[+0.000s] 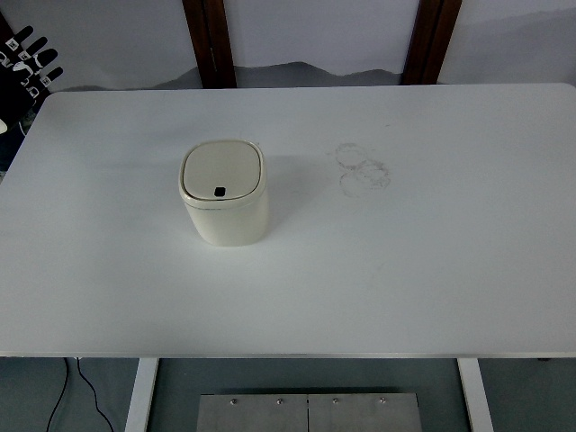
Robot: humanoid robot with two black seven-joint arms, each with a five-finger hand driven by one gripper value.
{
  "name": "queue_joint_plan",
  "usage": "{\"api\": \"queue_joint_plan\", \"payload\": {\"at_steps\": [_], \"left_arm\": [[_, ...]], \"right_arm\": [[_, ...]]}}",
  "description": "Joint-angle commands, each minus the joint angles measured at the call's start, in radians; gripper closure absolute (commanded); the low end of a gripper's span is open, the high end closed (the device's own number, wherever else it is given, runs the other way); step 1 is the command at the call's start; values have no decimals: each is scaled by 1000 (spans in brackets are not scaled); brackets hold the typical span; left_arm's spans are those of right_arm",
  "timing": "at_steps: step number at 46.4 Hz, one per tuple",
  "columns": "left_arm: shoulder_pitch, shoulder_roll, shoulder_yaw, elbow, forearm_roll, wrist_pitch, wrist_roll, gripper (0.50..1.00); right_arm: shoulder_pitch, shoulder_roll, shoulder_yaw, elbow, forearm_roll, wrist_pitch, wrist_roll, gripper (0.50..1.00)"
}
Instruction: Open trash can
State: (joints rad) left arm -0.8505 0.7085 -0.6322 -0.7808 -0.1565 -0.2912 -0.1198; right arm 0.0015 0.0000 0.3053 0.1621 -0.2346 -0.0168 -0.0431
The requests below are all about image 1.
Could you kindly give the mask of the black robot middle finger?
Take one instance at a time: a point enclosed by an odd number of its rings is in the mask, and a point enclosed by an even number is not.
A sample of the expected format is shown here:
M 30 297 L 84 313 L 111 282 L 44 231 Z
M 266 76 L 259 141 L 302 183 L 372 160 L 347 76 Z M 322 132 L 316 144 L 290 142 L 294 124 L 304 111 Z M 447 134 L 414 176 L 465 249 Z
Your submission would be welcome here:
M 27 49 L 20 53 L 21 60 L 31 59 L 40 49 L 42 49 L 48 42 L 45 36 L 39 37 Z

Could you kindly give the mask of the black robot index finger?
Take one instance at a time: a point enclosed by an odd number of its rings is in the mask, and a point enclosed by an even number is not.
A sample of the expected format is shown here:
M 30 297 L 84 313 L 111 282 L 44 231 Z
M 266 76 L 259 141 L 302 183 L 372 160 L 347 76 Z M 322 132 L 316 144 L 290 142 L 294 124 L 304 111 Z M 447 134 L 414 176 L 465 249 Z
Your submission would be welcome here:
M 33 27 L 31 25 L 25 26 L 7 41 L 7 47 L 10 50 L 18 50 L 22 42 L 31 36 L 32 33 Z

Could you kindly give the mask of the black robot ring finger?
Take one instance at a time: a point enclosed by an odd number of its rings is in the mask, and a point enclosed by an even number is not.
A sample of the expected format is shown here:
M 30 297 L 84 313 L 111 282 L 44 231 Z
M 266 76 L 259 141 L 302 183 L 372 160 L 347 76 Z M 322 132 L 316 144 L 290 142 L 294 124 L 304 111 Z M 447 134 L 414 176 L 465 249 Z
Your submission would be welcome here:
M 32 57 L 27 59 L 28 66 L 32 72 L 40 72 L 49 63 L 56 59 L 58 52 L 53 49 L 45 49 L 38 54 L 34 54 Z

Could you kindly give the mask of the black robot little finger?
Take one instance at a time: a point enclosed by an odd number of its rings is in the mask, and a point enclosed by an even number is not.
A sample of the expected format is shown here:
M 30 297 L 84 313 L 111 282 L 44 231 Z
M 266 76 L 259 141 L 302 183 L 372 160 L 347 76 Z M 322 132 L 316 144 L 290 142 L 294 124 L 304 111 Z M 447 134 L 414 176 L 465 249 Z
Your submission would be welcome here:
M 55 67 L 46 74 L 37 74 L 34 78 L 33 84 L 38 88 L 48 88 L 53 81 L 63 74 L 62 67 Z

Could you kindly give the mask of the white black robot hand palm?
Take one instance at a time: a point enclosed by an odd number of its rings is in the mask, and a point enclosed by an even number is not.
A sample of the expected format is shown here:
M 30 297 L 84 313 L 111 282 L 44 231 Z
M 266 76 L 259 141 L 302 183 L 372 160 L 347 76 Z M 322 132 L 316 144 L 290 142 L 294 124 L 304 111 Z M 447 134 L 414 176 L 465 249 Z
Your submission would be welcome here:
M 21 44 L 1 46 L 1 133 L 14 125 L 18 115 L 31 103 L 23 96 L 24 88 L 35 75 L 33 68 L 26 64 L 32 56 Z

